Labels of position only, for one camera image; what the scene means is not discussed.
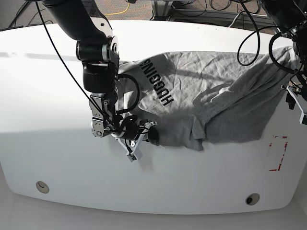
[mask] round hole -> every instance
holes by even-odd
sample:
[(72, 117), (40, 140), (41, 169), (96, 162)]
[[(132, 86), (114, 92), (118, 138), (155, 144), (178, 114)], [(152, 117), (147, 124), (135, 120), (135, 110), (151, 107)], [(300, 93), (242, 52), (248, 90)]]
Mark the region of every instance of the round hole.
[(253, 193), (246, 198), (245, 203), (247, 205), (252, 206), (257, 204), (259, 200), (260, 200), (260, 195), (257, 193)]
[(251, 202), (253, 202), (253, 199), (252, 199), (252, 198), (249, 197), (249, 198), (246, 199), (246, 203), (247, 203), (248, 205), (249, 205)]
[(38, 181), (36, 183), (36, 188), (44, 194), (47, 194), (49, 192), (49, 187), (46, 183), (42, 182), (42, 181)]

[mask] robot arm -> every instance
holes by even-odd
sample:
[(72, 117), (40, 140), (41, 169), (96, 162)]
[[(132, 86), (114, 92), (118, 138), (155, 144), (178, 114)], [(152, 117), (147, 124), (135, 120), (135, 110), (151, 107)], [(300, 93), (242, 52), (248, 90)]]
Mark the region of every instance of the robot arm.
[(63, 31), (77, 41), (76, 55), (83, 64), (83, 85), (92, 93), (89, 104), (93, 114), (93, 135), (105, 137), (112, 134), (126, 149), (131, 161), (141, 158), (138, 146), (142, 140), (148, 139), (149, 131), (156, 122), (138, 123), (135, 115), (123, 119), (121, 114), (134, 109), (137, 102), (131, 108), (115, 110), (118, 100), (115, 81), (129, 78), (138, 91), (139, 88), (132, 76), (118, 76), (118, 39), (113, 36), (109, 21), (102, 15), (103, 29), (98, 30), (81, 0), (43, 0), (42, 4)]

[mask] metal bracket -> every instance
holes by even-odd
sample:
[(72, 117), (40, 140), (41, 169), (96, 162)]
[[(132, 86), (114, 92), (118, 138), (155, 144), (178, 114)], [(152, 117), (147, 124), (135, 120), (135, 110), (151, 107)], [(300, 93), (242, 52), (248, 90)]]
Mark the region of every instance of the metal bracket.
[[(97, 103), (100, 109), (102, 109), (102, 98), (103, 98), (103, 93), (100, 94), (91, 94), (91, 99)], [(104, 134), (104, 120), (103, 120), (103, 115), (93, 106), (92, 103), (89, 103), (93, 118), (92, 118), (92, 132), (95, 137), (102, 137)]]
[[(147, 129), (150, 129), (150, 127), (152, 126), (156, 126), (158, 125), (158, 123), (156, 121), (152, 121), (152, 122), (147, 122), (144, 124), (144, 127)], [(140, 134), (139, 138), (137, 140), (133, 140), (131, 141), (131, 144), (129, 145), (129, 147), (131, 148), (132, 152), (129, 152), (129, 150), (127, 149), (126, 143), (124, 139), (120, 139), (120, 138), (115, 138), (115, 140), (118, 140), (118, 142), (121, 144), (122, 147), (124, 147), (124, 149), (127, 151), (126, 155), (129, 158), (129, 160), (131, 162), (135, 161), (135, 160), (139, 160), (141, 159), (141, 157), (143, 156), (142, 152), (139, 150), (139, 146), (141, 144), (141, 142), (143, 140), (148, 139), (148, 134), (144, 133), (144, 134)]]
[(297, 96), (294, 91), (295, 88), (292, 86), (287, 86), (287, 91), (294, 98), (297, 103), (299, 109), (301, 110), (301, 116), (299, 118), (299, 123), (303, 125), (307, 125), (307, 101), (302, 96)]

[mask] white plastic part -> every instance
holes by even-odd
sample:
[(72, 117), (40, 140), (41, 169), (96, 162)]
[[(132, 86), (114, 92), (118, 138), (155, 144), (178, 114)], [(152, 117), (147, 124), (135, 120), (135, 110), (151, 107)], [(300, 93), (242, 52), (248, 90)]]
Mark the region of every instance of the white plastic part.
[(307, 101), (302, 98), (300, 95), (296, 95), (293, 92), (294, 88), (292, 86), (287, 86), (287, 91), (291, 94), (291, 96), (296, 101), (296, 105), (299, 107), (299, 109), (302, 111), (301, 116), (299, 117), (299, 123), (306, 123), (307, 118)]

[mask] screw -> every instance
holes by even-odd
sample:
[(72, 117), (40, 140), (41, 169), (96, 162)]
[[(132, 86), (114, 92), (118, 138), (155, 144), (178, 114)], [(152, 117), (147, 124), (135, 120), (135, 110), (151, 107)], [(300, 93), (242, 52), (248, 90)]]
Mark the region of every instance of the screw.
[(116, 53), (116, 51), (117, 51), (117, 44), (116, 43), (113, 44), (112, 51), (114, 53)]

